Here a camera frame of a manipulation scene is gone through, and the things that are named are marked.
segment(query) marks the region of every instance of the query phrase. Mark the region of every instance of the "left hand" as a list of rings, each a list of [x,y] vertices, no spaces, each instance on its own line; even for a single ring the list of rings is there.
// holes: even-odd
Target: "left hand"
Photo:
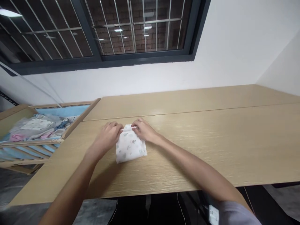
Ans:
[[[123,128],[123,125],[116,121],[105,124],[94,143],[87,150],[86,155],[99,161],[118,142]]]

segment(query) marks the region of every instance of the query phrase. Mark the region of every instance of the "gray floor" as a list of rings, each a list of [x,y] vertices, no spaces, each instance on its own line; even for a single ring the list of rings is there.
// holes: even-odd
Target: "gray floor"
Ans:
[[[0,168],[0,224],[26,225],[38,224],[49,203],[7,207],[7,204],[25,186],[33,175],[26,175]],[[190,192],[200,202],[195,192]],[[203,220],[188,197],[182,195],[192,225],[201,225]],[[107,224],[116,206],[115,200],[84,200],[74,224]]]
[[[300,185],[282,188],[264,185],[264,188],[287,215],[300,222]]]

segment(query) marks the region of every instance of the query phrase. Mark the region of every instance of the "pink cloth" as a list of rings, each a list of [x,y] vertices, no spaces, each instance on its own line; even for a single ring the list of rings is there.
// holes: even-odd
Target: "pink cloth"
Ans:
[[[53,133],[53,131],[52,132],[49,132],[49,133],[46,133],[46,134],[44,134],[43,136],[41,136],[41,139],[47,139],[51,134]]]
[[[22,141],[25,139],[25,136],[22,134],[13,134],[10,136],[9,140],[11,142],[17,142],[17,141]]]

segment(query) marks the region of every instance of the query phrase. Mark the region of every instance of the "label tag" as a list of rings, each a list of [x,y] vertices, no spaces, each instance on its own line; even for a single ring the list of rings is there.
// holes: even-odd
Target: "label tag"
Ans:
[[[211,225],[219,225],[219,210],[209,205],[209,222]]]

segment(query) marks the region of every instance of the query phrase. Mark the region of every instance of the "gray shirt sleeve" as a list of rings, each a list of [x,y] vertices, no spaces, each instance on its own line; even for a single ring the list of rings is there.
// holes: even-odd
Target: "gray shirt sleeve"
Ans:
[[[219,218],[220,225],[261,225],[253,213],[236,202],[221,202]]]

